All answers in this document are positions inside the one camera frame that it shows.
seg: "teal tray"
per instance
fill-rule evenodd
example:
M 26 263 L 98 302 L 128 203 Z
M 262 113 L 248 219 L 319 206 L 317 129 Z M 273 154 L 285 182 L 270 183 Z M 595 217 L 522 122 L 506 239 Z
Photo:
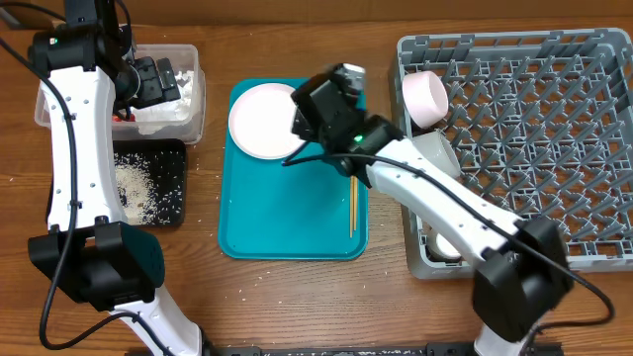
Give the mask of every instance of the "teal tray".
M 247 79 L 230 93 L 229 111 L 246 90 L 264 83 L 299 87 L 306 79 Z M 358 226 L 349 237 L 349 178 L 323 162 L 282 167 L 242 152 L 226 130 L 218 243 L 244 259 L 351 260 L 369 239 L 367 188 L 358 188 Z M 320 154 L 316 143 L 299 157 Z

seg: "tray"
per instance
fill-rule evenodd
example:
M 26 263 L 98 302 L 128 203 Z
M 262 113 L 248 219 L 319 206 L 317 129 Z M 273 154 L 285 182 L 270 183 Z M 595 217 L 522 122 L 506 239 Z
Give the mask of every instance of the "tray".
M 409 137 L 422 134 L 402 80 L 435 71 L 451 102 L 436 129 L 456 150 L 461 182 L 526 219 L 554 220 L 572 269 L 630 271 L 632 53 L 619 29 L 407 36 L 390 72 L 392 114 Z M 414 276 L 472 276 L 464 261 L 433 261 L 425 223 L 404 217 Z
M 264 83 L 299 87 L 306 79 L 247 79 L 230 93 L 230 107 Z M 310 144 L 301 156 L 320 154 Z M 322 162 L 282 167 L 242 152 L 226 131 L 218 243 L 233 258 L 351 260 L 367 245 L 368 194 L 359 186 L 358 227 L 349 237 L 349 178 Z

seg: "wire grid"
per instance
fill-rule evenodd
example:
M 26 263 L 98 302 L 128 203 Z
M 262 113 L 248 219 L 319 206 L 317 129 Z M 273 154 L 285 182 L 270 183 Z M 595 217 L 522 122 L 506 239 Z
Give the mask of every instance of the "wire grid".
M 570 255 L 618 258 L 633 253 L 631 146 L 617 120 L 630 74 L 607 73 L 605 63 L 576 54 L 404 70 L 442 78 L 450 109 L 437 130 L 455 148 L 465 186 L 523 218 L 554 220 Z

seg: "white plate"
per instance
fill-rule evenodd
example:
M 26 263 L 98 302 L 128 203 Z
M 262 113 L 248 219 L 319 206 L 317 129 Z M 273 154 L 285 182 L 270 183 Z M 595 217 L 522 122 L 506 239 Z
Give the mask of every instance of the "white plate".
M 268 83 L 252 87 L 237 98 L 228 114 L 228 131 L 246 154 L 279 159 L 304 142 L 291 132 L 297 107 L 290 97 L 295 89 Z

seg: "chopsticks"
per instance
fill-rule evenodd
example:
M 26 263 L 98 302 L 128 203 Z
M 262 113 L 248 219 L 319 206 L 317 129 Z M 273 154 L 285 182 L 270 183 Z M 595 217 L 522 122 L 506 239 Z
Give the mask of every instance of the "chopsticks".
M 352 238 L 358 227 L 358 179 L 352 176 L 349 184 L 349 238 Z

